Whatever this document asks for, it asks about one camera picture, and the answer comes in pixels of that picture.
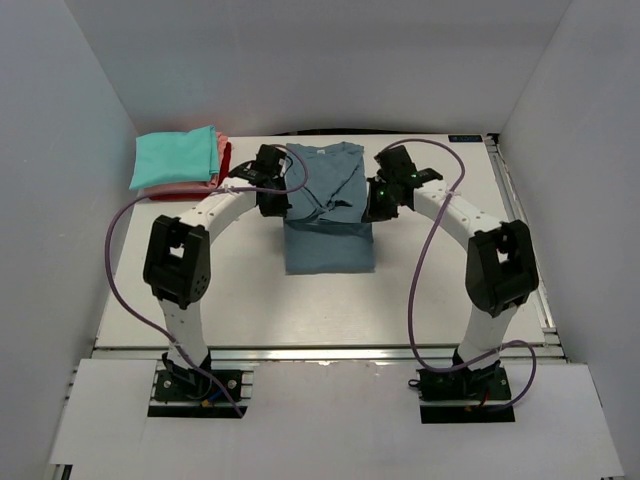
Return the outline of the blue t shirt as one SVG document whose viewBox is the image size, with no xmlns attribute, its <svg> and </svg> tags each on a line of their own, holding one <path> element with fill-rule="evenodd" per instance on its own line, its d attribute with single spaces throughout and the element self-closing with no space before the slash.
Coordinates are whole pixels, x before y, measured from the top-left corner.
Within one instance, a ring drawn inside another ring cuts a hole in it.
<svg viewBox="0 0 640 480">
<path fill-rule="evenodd" d="M 285 269 L 291 275 L 370 273 L 375 270 L 372 225 L 362 221 L 367 206 L 364 147 L 350 142 L 327 146 L 289 143 L 283 220 Z"/>
</svg>

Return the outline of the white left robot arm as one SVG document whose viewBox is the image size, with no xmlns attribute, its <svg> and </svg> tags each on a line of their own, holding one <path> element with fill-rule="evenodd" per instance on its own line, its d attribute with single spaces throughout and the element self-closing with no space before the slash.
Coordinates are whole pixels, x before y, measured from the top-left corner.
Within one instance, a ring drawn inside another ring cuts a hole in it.
<svg viewBox="0 0 640 480">
<path fill-rule="evenodd" d="M 232 169 L 196 206 L 178 216 L 161 215 L 152 224 L 143 280 L 159 303 L 170 335 L 163 364 L 188 398 L 202 398 L 211 387 L 200 307 L 211 282 L 211 245 L 254 208 L 265 217 L 286 214 L 286 158 L 282 148 L 261 145 L 254 160 Z"/>
</svg>

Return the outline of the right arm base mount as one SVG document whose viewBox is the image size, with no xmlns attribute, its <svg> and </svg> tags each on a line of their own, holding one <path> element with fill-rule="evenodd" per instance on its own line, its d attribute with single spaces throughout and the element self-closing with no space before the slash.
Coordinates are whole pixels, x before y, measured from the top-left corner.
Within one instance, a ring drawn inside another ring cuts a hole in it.
<svg viewBox="0 0 640 480">
<path fill-rule="evenodd" d="M 513 423 L 514 408 L 505 369 L 496 364 L 483 370 L 435 373 L 417 371 L 408 387 L 419 397 L 422 424 Z"/>
</svg>

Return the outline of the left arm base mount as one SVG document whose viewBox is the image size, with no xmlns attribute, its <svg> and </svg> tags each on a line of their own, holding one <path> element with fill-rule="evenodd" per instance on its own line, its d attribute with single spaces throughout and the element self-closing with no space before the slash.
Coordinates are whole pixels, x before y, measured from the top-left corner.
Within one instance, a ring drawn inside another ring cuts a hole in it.
<svg viewBox="0 0 640 480">
<path fill-rule="evenodd" d="M 209 377 L 190 367 L 175 366 L 164 353 L 154 375 L 147 416 L 239 420 L 238 412 L 245 414 L 248 409 L 253 371 L 229 367 L 211 369 L 209 361 L 201 367 L 209 368 L 228 396 Z"/>
</svg>

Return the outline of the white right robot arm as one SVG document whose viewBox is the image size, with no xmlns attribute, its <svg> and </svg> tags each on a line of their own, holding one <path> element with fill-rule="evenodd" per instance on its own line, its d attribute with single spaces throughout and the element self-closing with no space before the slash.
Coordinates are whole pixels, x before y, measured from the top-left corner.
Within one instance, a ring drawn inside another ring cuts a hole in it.
<svg viewBox="0 0 640 480">
<path fill-rule="evenodd" d="M 366 222 L 391 220 L 400 207 L 432 220 L 420 251 L 422 265 L 438 230 L 444 230 L 466 253 L 464 284 L 472 303 L 467 328 L 449 367 L 421 367 L 438 375 L 451 374 L 453 390 L 472 399 L 484 391 L 501 350 L 504 337 L 518 309 L 539 286 L 536 258 L 529 227 L 521 220 L 497 219 L 469 201 L 458 188 L 465 176 L 447 184 L 431 168 L 418 169 L 399 140 L 375 157 L 377 173 L 369 178 Z"/>
</svg>

